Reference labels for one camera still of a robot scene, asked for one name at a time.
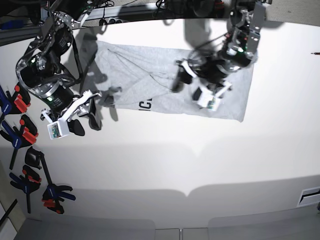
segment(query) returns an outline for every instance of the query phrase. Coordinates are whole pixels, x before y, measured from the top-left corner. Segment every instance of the white table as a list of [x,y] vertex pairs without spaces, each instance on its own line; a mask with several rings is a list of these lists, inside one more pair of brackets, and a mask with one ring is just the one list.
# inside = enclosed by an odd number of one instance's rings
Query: white table
[[[188,41],[201,36],[197,22],[186,23],[194,30],[186,34]],[[184,26],[182,19],[170,26],[161,20],[116,24],[97,37],[112,44],[190,49]],[[226,31],[224,21],[211,20],[210,26],[211,38]],[[71,185],[77,197],[62,203],[63,216],[196,228],[212,218],[295,208],[302,189],[320,186],[320,56],[310,54],[320,51],[319,39],[320,28],[309,25],[284,23],[261,31],[242,123],[125,109],[117,110],[115,122],[103,108],[101,131],[81,119],[85,137],[50,140],[39,118],[45,105],[32,98],[27,113],[39,129],[35,148],[44,152],[53,182]],[[29,42],[0,47],[5,90],[17,83],[15,65]],[[11,125],[19,119],[6,118]],[[17,155],[16,175],[26,150]],[[9,175],[13,148],[0,138],[0,151]],[[55,213],[42,206],[46,181],[37,172],[43,182],[31,194],[30,217],[41,219]],[[26,208],[25,195],[16,194]]]

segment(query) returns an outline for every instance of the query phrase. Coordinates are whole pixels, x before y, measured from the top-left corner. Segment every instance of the clamp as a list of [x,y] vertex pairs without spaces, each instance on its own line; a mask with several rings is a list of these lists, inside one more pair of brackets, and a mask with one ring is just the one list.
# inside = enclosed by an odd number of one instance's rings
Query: clamp
[[16,189],[22,190],[26,194],[26,208],[28,213],[30,214],[31,213],[30,194],[40,188],[41,178],[39,174],[37,174],[27,165],[23,166],[22,173],[25,175],[25,177],[23,177],[22,175],[17,177],[12,172],[10,172],[9,176],[13,180],[10,182],[10,184]]
[[42,163],[42,167],[44,170],[44,174],[46,180],[48,182],[48,186],[42,195],[42,202],[44,202],[43,206],[47,207],[49,210],[56,212],[57,214],[64,214],[65,210],[63,206],[61,206],[60,202],[64,202],[65,199],[69,199],[72,201],[76,200],[76,196],[64,192],[64,191],[72,191],[73,188],[71,186],[55,185],[49,174],[49,170],[47,167],[47,163],[45,160],[45,155],[41,151],[35,150],[33,147],[30,147],[25,155],[24,159],[25,163],[30,165],[31,167],[40,169],[40,161]]
[[27,115],[22,115],[20,124],[20,129],[17,129],[15,126],[12,129],[6,121],[3,121],[2,126],[6,132],[0,131],[0,135],[11,142],[14,147],[9,167],[10,170],[14,168],[18,150],[33,145],[38,137],[38,129]]
[[18,83],[14,87],[13,96],[10,95],[9,91],[4,93],[4,90],[0,86],[0,107],[2,115],[0,116],[0,123],[5,119],[6,115],[17,115],[23,114],[27,111],[30,106],[30,95],[29,93]]
[[43,206],[57,214],[64,214],[64,208],[60,205],[59,201],[64,202],[65,200],[63,198],[75,201],[76,196],[64,192],[72,190],[73,188],[71,186],[57,186],[53,183],[49,184],[42,195],[42,202],[44,202]]

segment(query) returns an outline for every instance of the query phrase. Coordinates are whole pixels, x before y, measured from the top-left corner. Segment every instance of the screw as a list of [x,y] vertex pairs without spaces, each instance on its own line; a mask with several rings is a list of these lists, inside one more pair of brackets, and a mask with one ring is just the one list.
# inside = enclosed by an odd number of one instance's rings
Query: screw
[[254,54],[251,51],[247,51],[246,54],[248,55],[248,57],[253,57]]
[[26,67],[27,66],[26,60],[22,59],[20,65],[21,67]]

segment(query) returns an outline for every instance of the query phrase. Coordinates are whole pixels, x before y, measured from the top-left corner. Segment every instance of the gray t-shirt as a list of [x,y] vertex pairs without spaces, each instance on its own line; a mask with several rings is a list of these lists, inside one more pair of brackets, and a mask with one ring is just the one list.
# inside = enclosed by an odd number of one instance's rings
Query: gray t-shirt
[[102,98],[97,100],[99,105],[116,109],[234,119],[240,122],[244,119],[253,66],[226,78],[232,83],[232,91],[224,95],[218,110],[213,112],[200,109],[192,101],[199,79],[193,79],[190,85],[185,84],[178,93],[172,91],[179,71],[176,61],[186,59],[189,50],[84,40],[80,51],[82,62],[92,49],[97,49],[97,52],[82,90],[101,91]]

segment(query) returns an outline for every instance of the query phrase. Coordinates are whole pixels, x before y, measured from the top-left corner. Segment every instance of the vent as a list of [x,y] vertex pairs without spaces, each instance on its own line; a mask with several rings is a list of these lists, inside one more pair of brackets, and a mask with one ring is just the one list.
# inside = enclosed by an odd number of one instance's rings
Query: vent
[[306,207],[320,202],[320,186],[305,189],[301,192],[297,208]]

